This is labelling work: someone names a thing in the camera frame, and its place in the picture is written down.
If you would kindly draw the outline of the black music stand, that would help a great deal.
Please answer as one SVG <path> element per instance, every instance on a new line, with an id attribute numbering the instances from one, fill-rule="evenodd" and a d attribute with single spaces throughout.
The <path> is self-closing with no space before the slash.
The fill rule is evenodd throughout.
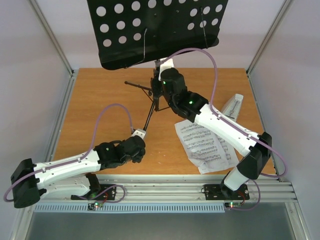
<path id="1" fill-rule="evenodd" d="M 89 0 L 101 66 L 126 69 L 219 44 L 225 0 Z"/>

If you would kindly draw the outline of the white sheet music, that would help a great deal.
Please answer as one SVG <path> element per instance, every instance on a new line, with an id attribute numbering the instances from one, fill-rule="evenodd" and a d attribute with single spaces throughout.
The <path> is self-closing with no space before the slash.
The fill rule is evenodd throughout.
<path id="1" fill-rule="evenodd" d="M 183 120 L 174 125 L 187 158 L 200 174 L 226 170 L 229 163 L 217 136 L 207 128 Z"/>
<path id="2" fill-rule="evenodd" d="M 237 166 L 237 164 L 239 163 L 238 157 L 236 155 L 235 149 L 228 143 L 226 142 L 223 138 L 221 138 L 220 136 L 217 137 L 218 141 L 220 142 L 224 153 L 225 153 L 225 157 L 226 160 L 228 162 L 228 167 L 229 168 L 234 168 Z"/>

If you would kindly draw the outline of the white metronome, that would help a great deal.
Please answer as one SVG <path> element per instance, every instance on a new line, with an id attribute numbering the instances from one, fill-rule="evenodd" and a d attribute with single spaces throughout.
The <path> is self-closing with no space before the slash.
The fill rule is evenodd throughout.
<path id="1" fill-rule="evenodd" d="M 226 104 L 222 107 L 221 112 L 228 117 L 229 119 L 233 120 L 234 122 L 237 121 L 239 117 L 239 113 L 242 107 L 244 96 L 241 94 L 235 94 L 231 97 Z"/>

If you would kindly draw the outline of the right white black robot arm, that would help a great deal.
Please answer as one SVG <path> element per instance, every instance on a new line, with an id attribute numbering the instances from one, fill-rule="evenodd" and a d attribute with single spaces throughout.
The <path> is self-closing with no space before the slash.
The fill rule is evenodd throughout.
<path id="1" fill-rule="evenodd" d="M 176 115 L 207 128 L 243 156 L 220 183 L 221 194 L 226 199 L 234 197 L 246 181 L 259 177 L 271 157 L 272 137 L 268 133 L 247 130 L 214 110 L 205 97 L 188 90 L 184 76 L 174 67 L 154 69 L 150 86 L 153 97 L 164 97 Z"/>

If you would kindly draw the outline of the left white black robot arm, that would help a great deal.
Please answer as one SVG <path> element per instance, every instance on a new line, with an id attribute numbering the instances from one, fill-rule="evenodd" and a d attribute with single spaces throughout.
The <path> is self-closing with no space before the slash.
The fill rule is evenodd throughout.
<path id="1" fill-rule="evenodd" d="M 21 209 L 37 203 L 48 192 L 46 187 L 55 181 L 115 169 L 129 161 L 140 163 L 145 147 L 144 137 L 138 134 L 126 140 L 103 142 L 88 152 L 54 162 L 33 163 L 31 158 L 24 159 L 10 177 L 13 205 Z"/>

